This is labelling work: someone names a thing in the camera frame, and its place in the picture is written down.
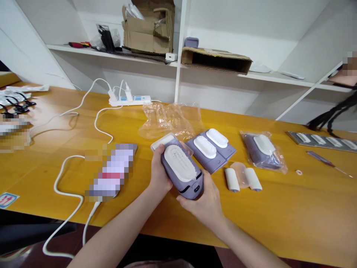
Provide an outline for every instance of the white cylindrical roller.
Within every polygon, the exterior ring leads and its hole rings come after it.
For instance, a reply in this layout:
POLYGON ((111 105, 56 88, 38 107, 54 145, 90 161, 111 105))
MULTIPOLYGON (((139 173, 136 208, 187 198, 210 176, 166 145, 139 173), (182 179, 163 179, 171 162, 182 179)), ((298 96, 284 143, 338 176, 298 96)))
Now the white cylindrical roller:
POLYGON ((247 180, 249 182, 250 189, 257 192, 263 190, 254 169, 250 167, 245 169, 245 176, 247 177, 247 180))
POLYGON ((226 168, 225 173, 228 189, 232 192, 239 192, 240 188, 237 180, 237 175, 235 174, 235 170, 231 168, 226 168))

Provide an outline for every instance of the device button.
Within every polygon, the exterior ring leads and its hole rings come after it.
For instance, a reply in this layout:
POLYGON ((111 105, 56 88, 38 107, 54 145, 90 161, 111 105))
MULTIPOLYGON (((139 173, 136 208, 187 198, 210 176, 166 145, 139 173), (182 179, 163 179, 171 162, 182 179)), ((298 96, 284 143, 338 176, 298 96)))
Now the device button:
POLYGON ((193 191, 197 192, 200 189, 200 186, 197 186, 193 191))

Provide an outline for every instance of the cardboard box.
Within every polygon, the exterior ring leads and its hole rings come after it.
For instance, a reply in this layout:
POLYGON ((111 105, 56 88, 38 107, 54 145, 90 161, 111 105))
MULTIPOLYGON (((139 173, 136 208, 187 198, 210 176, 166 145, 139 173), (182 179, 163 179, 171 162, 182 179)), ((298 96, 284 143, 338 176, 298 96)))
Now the cardboard box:
POLYGON ((134 52, 165 54, 172 52, 174 38, 175 5, 173 0, 132 0, 145 20, 128 18, 123 6, 122 26, 124 46, 134 52), (158 23, 165 18, 165 23, 158 23))
POLYGON ((243 55, 208 48, 182 48, 181 63, 187 66, 247 75, 252 60, 243 55))
POLYGON ((12 72, 0 72, 0 87, 5 87, 20 81, 21 79, 12 72))

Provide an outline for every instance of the wooden table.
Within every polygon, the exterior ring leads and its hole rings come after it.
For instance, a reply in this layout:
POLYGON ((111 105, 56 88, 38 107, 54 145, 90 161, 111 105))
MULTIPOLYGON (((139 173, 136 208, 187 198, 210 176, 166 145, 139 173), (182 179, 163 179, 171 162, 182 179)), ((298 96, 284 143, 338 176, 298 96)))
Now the wooden table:
MULTIPOLYGON (((40 125, 54 115, 79 105, 84 92, 51 87, 46 93, 33 93, 37 102, 30 108, 33 125, 40 125)), ((19 195, 9 210, 64 220, 78 205, 78 198, 65 197, 53 191, 54 181, 63 160, 74 154, 94 155, 109 137, 96 131, 97 111, 109 107, 108 96, 90 93, 77 110, 78 117, 54 119, 34 137, 34 144, 16 153, 0 154, 1 192, 19 195)), ((263 186, 262 192, 244 189, 239 193, 227 189, 223 169, 212 175, 219 188, 225 215, 244 231, 278 256, 350 267, 357 257, 357 179, 309 156, 308 147, 296 145, 285 131, 313 133, 302 125, 272 121, 211 110, 201 110, 205 128, 216 128, 237 149, 228 167, 238 161, 251 167, 239 132, 269 131, 286 160, 289 172, 255 169, 263 186), (295 173, 301 170, 302 176, 295 173)), ((98 127, 111 133, 115 143, 137 143, 134 172, 120 194, 101 204, 91 224, 103 226, 129 205, 149 184, 152 152, 150 144, 138 135, 146 121, 141 106, 107 110, 98 119, 98 127)), ((357 135, 342 131, 336 134, 357 139, 357 135)), ((357 178, 357 154, 330 149, 313 149, 337 167, 357 178)), ((60 181, 62 191, 84 194, 93 184, 94 173, 101 162, 71 159, 60 181)), ((171 239, 225 246, 176 201, 178 192, 172 189, 142 229, 149 234, 171 239)), ((72 221, 85 223, 93 203, 85 202, 72 221)))

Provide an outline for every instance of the purple device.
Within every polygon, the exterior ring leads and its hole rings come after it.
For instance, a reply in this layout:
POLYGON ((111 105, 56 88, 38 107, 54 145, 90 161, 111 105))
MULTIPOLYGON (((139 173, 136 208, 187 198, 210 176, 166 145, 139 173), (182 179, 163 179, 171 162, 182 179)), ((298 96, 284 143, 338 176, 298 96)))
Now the purple device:
POLYGON ((210 174, 227 164, 237 151, 228 143, 228 139, 214 128, 202 132, 186 142, 193 150, 193 155, 210 174))
POLYGON ((173 133, 169 133, 150 147, 152 151, 165 146, 161 162, 179 193, 186 199, 195 199, 203 191, 203 174, 173 133))
POLYGON ((273 154, 274 145, 265 135, 243 135, 243 139, 250 158, 254 165, 259 168, 281 169, 282 165, 273 154))

